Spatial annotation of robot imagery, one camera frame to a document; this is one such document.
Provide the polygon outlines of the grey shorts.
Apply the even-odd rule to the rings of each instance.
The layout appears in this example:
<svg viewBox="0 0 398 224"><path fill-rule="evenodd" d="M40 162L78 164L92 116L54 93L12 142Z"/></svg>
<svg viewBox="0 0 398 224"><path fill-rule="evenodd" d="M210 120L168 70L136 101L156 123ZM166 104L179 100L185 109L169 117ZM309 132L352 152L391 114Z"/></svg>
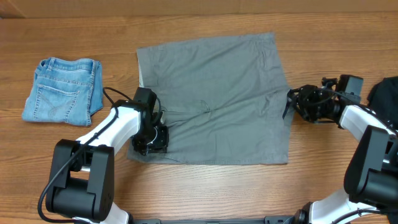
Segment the grey shorts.
<svg viewBox="0 0 398 224"><path fill-rule="evenodd" d="M159 98L167 152L154 164L286 164L293 112L272 33L170 42L136 51L142 87Z"/></svg>

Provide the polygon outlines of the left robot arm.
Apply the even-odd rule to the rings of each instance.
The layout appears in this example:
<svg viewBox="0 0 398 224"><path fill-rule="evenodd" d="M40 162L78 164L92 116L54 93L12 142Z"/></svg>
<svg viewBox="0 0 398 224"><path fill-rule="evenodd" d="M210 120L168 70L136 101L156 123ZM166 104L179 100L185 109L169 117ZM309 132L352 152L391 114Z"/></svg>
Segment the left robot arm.
<svg viewBox="0 0 398 224"><path fill-rule="evenodd" d="M108 117L77 140L61 139L54 148L49 182L37 204L49 223L132 223L114 202L114 157L131 141L142 156L163 154L169 130L162 124L157 95L139 87L133 98L112 102Z"/></svg>

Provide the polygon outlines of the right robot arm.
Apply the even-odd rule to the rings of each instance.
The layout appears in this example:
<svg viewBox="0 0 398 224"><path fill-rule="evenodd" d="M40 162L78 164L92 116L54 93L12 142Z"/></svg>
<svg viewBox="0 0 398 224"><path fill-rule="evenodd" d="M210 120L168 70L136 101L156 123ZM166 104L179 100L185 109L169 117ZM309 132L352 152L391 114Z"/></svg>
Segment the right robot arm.
<svg viewBox="0 0 398 224"><path fill-rule="evenodd" d="M286 108L310 123L336 123L358 146L345 172L343 188L309 202L293 216L265 223L350 223L365 215L397 212L397 131L361 104L363 79L353 75L323 78L322 85L289 90Z"/></svg>

